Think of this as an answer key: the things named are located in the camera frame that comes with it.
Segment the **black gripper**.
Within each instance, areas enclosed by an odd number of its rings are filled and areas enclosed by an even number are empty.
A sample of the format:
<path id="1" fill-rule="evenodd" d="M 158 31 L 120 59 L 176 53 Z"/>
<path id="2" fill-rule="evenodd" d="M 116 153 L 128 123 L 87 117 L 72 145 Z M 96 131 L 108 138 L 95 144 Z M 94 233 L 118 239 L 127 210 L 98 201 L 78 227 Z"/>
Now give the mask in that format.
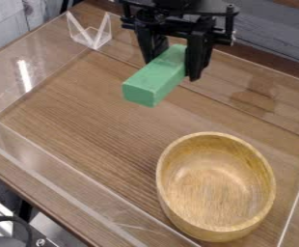
<path id="1" fill-rule="evenodd" d="M 214 44 L 235 41 L 239 8 L 223 0 L 119 0 L 123 27 L 132 29 L 146 63 L 168 49 L 168 37 L 187 40 L 186 75 L 202 77 Z"/>

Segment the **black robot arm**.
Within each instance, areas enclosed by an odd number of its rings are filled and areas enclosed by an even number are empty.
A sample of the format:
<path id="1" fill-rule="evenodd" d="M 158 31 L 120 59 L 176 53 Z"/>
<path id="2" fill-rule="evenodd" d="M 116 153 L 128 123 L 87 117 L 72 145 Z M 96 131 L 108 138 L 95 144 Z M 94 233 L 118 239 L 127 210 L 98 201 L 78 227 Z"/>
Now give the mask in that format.
<path id="1" fill-rule="evenodd" d="M 122 26 L 135 32 L 143 60 L 168 50 L 168 37 L 187 41 L 184 66 L 191 81 L 202 77 L 216 45 L 234 45 L 240 10 L 223 0 L 118 0 Z"/>

